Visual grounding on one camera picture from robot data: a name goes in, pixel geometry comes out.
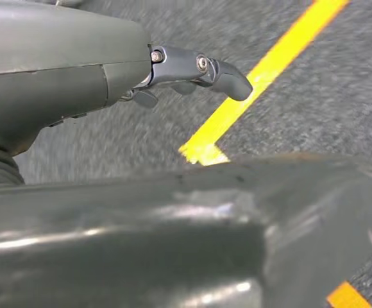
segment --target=gray asphalt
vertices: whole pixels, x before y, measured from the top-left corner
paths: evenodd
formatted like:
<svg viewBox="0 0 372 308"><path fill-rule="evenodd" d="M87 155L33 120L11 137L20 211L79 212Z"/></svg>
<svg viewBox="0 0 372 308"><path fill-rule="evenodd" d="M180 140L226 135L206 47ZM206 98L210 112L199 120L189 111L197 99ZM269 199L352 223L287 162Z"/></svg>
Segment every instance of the gray asphalt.
<svg viewBox="0 0 372 308"><path fill-rule="evenodd" d="M88 0L83 8L137 21L155 41L203 51L247 73L309 4ZM29 183L190 167L177 149L225 98L203 90L158 96L155 110L122 103L46 128L16 159ZM372 0L352 1L218 145L232 159L314 151L372 160ZM349 278L372 303L372 259Z"/></svg>

